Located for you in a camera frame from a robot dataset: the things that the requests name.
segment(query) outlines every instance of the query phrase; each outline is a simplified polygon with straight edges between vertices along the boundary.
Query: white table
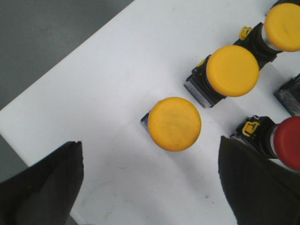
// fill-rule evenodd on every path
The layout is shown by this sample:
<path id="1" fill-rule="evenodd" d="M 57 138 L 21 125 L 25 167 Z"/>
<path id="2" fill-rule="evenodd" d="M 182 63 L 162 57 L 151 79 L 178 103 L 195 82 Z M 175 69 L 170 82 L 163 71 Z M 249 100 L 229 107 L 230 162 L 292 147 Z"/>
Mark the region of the white table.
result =
<path id="1" fill-rule="evenodd" d="M 289 117 L 272 93 L 300 72 L 300 53 L 280 54 L 249 94 L 212 109 L 183 83 L 274 2 L 136 0 L 1 110 L 0 133 L 27 165 L 83 141 L 85 178 L 72 209 L 80 224 L 236 224 L 219 181 L 220 136 L 253 114 Z M 200 138 L 179 153 L 156 146 L 139 122 L 171 96 L 202 116 Z"/>

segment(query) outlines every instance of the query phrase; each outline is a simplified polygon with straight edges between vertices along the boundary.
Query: yellow button cap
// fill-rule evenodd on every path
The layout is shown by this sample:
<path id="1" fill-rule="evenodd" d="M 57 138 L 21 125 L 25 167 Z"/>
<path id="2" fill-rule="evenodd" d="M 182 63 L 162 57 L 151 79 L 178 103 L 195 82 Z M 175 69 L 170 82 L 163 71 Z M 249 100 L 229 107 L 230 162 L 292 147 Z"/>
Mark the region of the yellow button cap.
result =
<path id="1" fill-rule="evenodd" d="M 200 134 L 200 114 L 192 103 L 183 98 L 166 98 L 151 110 L 148 131 L 159 147 L 182 151 L 192 146 Z"/>
<path id="2" fill-rule="evenodd" d="M 268 40 L 286 52 L 300 50 L 300 6 L 283 3 L 273 7 L 264 24 Z"/>
<path id="3" fill-rule="evenodd" d="M 246 48 L 228 45 L 211 55 L 206 75 L 216 92 L 238 97 L 254 88 L 259 77 L 259 66 L 254 55 Z"/>

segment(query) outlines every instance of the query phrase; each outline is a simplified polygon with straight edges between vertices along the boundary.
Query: gray floor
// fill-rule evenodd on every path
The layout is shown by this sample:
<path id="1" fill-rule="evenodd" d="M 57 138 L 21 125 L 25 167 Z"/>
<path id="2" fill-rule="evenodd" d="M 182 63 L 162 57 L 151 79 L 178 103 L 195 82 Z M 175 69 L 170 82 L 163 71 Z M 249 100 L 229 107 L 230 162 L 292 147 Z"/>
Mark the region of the gray floor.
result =
<path id="1" fill-rule="evenodd" d="M 0 0 L 0 110 L 132 1 Z M 0 182 L 26 168 L 2 136 L 0 153 Z"/>

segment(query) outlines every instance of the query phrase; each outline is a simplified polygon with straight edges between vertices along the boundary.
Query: red button cap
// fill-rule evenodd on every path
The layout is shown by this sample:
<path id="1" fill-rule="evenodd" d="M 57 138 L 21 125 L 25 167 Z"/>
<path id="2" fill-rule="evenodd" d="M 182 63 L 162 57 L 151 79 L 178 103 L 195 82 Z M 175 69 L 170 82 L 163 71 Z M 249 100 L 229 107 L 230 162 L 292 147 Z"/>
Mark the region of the red button cap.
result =
<path id="1" fill-rule="evenodd" d="M 278 125 L 274 148 L 286 166 L 300 170 L 300 116 L 290 117 Z"/>

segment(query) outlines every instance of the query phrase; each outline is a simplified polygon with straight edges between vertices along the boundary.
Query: button base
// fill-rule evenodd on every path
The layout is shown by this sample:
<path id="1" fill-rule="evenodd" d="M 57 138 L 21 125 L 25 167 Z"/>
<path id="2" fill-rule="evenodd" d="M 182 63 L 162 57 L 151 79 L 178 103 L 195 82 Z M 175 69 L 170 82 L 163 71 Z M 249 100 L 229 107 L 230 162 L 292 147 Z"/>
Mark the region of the button base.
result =
<path id="1" fill-rule="evenodd" d="M 148 118 L 149 118 L 149 113 L 147 113 L 146 115 L 143 116 L 143 118 L 141 118 L 141 124 L 147 131 L 148 131 Z"/>
<path id="2" fill-rule="evenodd" d="M 242 122 L 232 137 L 243 141 L 266 158 L 277 158 L 270 144 L 271 133 L 275 126 L 274 121 L 267 116 L 253 116 Z"/>
<path id="3" fill-rule="evenodd" d="M 262 37 L 263 24 L 260 22 L 253 30 L 247 35 L 245 40 L 237 40 L 234 45 L 238 45 L 248 49 L 256 58 L 259 68 L 262 69 L 264 65 L 272 62 L 278 53 L 281 51 L 275 51 L 268 47 Z"/>
<path id="4" fill-rule="evenodd" d="M 300 116 L 300 74 L 283 84 L 274 96 L 292 116 Z"/>
<path id="5" fill-rule="evenodd" d="M 206 77 L 206 66 L 207 61 L 210 56 L 208 56 L 204 63 L 196 67 L 192 71 L 192 75 L 189 76 L 184 86 L 186 89 L 194 96 L 194 98 L 201 104 L 203 108 L 212 108 L 226 96 L 217 93 L 208 83 Z"/>

